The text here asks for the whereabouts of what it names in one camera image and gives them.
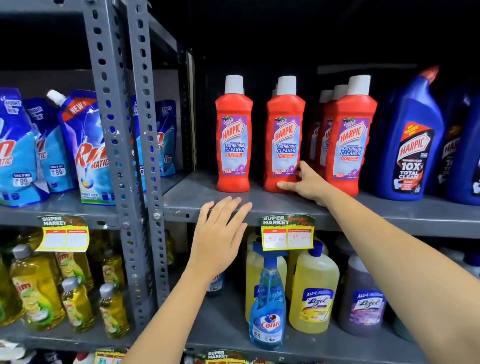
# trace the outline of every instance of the perforated metal post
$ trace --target perforated metal post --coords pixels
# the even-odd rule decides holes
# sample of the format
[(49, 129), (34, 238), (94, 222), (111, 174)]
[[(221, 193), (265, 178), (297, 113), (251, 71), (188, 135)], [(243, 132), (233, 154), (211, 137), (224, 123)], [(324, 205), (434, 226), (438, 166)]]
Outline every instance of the perforated metal post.
[(152, 238), (156, 294), (158, 304), (161, 305), (167, 298), (170, 290), (168, 286), (162, 189), (160, 186), (160, 161), (158, 160), (159, 152), (147, 0), (128, 0), (127, 17), (130, 45), (132, 47), (140, 141), (144, 157), (145, 196)]
[[(143, 229), (143, 203), (136, 183), (130, 140), (134, 132), (125, 86), (125, 48), (121, 21), (111, 0), (83, 0), (85, 28), (96, 96), (115, 192), (133, 318), (142, 331), (154, 313), (150, 249)], [(138, 157), (137, 175), (140, 176)]]

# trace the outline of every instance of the yellow dish soap bottle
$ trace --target yellow dish soap bottle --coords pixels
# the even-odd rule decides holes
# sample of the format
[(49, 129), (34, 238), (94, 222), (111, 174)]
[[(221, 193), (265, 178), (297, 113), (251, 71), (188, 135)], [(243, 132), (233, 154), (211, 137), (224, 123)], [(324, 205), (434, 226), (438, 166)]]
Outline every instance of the yellow dish soap bottle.
[(177, 249), (175, 239), (170, 235), (170, 230), (165, 229), (165, 246), (167, 247), (167, 265), (174, 267), (177, 264)]
[(113, 339), (123, 337), (130, 324), (123, 306), (121, 293), (115, 290), (113, 283), (105, 283), (100, 287), (100, 312), (107, 335)]
[(323, 244), (300, 254), (293, 276), (293, 292), (288, 320), (294, 329), (319, 334), (328, 328), (339, 271), (335, 262), (322, 254)]
[(61, 286), (61, 300), (73, 329), (76, 332), (87, 331), (92, 326), (93, 313), (85, 286), (79, 284), (76, 277), (65, 278)]
[[(253, 251), (254, 245), (262, 246), (262, 238), (258, 237), (255, 242), (247, 243), (247, 269), (246, 269), (246, 284), (245, 284), (245, 319), (250, 321), (250, 310), (253, 302), (258, 296), (258, 288), (260, 287), (260, 273), (264, 268), (264, 257)], [(285, 288), (285, 282), (287, 280), (287, 262), (284, 257), (278, 256), (276, 258), (277, 270), (282, 279), (283, 287)]]
[(15, 260), (10, 276), (26, 311), (27, 321), (37, 330), (48, 330), (65, 317), (48, 260), (33, 255), (27, 244), (13, 248)]
[(32, 248), (34, 255), (40, 255), (48, 259), (48, 265), (52, 271), (53, 281), (55, 285), (60, 288), (62, 281), (62, 276), (60, 274), (59, 268), (57, 266), (57, 260), (55, 259), (55, 253), (49, 252), (36, 252), (43, 239), (43, 230), (41, 228), (35, 228), (27, 231), (25, 234), (22, 234), (18, 237), (19, 244), (28, 244)]
[(25, 313), (0, 255), (0, 327), (11, 324)]
[(75, 276), (78, 283), (83, 284), (87, 291), (91, 291), (93, 278), (86, 253), (56, 252), (55, 256), (64, 278)]
[(105, 283), (113, 283), (116, 290), (124, 290), (125, 275), (123, 274), (120, 254), (115, 254), (112, 248), (106, 249), (104, 254), (105, 259), (102, 262), (102, 271)]
[[(313, 237), (313, 241), (320, 241), (316, 236)], [(293, 274), (295, 272), (295, 267), (297, 266), (297, 260), (302, 252), (304, 252), (307, 249), (292, 249), (288, 251), (288, 257), (287, 257), (287, 283), (285, 285), (285, 296), (289, 299), (292, 300), (292, 285), (293, 285)], [(328, 256), (328, 248), (326, 247), (325, 244), (323, 244), (322, 248), (322, 254)]]

